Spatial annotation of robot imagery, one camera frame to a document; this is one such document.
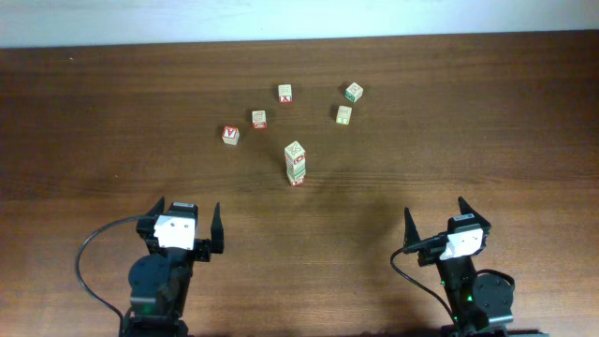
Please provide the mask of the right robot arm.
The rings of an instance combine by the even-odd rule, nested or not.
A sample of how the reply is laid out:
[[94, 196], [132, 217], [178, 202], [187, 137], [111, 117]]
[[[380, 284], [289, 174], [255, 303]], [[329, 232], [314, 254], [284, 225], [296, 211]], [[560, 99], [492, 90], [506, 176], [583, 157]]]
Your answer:
[[[428, 239], [419, 237], [410, 210], [405, 209], [403, 247], [391, 255], [391, 267], [443, 305], [452, 320], [442, 328], [444, 336], [507, 336], [506, 326], [514, 320], [515, 280], [500, 271], [475, 268], [472, 257], [486, 247], [491, 223], [464, 198], [458, 203], [460, 214], [448, 219], [447, 230]], [[395, 264], [399, 254], [418, 254], [421, 267], [434, 265], [446, 298], [401, 271]]]

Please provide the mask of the red bottom picture block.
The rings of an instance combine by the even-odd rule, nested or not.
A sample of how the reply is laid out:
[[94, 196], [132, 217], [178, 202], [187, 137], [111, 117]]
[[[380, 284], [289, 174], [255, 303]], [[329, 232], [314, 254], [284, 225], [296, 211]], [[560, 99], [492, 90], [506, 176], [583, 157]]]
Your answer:
[[295, 140], [284, 148], [285, 161], [289, 165], [297, 165], [305, 159], [305, 150], [300, 143]]

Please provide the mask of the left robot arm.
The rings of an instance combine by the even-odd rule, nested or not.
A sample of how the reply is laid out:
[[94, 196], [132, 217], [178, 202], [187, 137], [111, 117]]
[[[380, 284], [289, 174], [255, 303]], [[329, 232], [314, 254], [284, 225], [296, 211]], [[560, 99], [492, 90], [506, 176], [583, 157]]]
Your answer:
[[198, 239], [198, 206], [163, 198], [136, 224], [149, 254], [130, 268], [130, 307], [121, 334], [125, 337], [186, 336], [183, 311], [194, 264], [209, 262], [225, 250], [220, 206], [216, 205], [209, 239]]

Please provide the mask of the red letter I block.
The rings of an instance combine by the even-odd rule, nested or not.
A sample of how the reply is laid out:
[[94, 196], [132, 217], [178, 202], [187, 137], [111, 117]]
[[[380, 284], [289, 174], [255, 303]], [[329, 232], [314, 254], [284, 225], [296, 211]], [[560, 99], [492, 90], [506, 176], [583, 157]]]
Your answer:
[[304, 169], [306, 166], [306, 158], [305, 157], [286, 158], [285, 164], [286, 164], [286, 170]]

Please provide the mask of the butterfly picture block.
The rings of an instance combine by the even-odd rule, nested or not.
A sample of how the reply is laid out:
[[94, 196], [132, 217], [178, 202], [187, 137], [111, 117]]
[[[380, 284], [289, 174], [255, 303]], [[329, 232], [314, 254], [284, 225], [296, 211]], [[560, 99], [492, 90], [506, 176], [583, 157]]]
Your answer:
[[290, 183], [292, 186], [301, 185], [301, 184], [305, 183], [305, 177], [304, 177], [304, 176], [302, 176], [302, 177], [299, 177], [299, 178], [297, 178], [297, 179], [290, 179], [290, 180], [289, 180], [289, 183]]

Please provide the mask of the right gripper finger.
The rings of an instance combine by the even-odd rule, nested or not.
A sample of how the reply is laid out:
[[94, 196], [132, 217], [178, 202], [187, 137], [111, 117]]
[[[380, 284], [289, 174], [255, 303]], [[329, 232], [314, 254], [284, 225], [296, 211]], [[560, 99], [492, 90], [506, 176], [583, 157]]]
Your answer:
[[403, 239], [403, 247], [409, 248], [421, 241], [419, 234], [416, 229], [416, 224], [414, 219], [410, 213], [408, 207], [404, 208], [404, 223], [405, 223], [405, 231], [404, 231], [404, 239]]
[[475, 221], [483, 229], [491, 228], [490, 222], [487, 219], [485, 219], [482, 215], [480, 215], [477, 211], [475, 211], [463, 197], [458, 197], [458, 203], [460, 207], [460, 213], [462, 215], [471, 214], [474, 217]]

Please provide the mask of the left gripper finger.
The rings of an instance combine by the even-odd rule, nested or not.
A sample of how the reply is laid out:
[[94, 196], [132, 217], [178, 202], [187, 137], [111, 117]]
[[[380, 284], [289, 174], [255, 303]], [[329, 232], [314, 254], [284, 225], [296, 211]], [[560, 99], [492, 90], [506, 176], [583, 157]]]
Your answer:
[[161, 197], [152, 208], [146, 213], [147, 216], [157, 217], [164, 212], [165, 209], [165, 198]]
[[217, 202], [215, 205], [212, 224], [211, 224], [211, 241], [212, 247], [211, 252], [213, 254], [224, 253], [224, 227], [221, 219], [220, 203]]

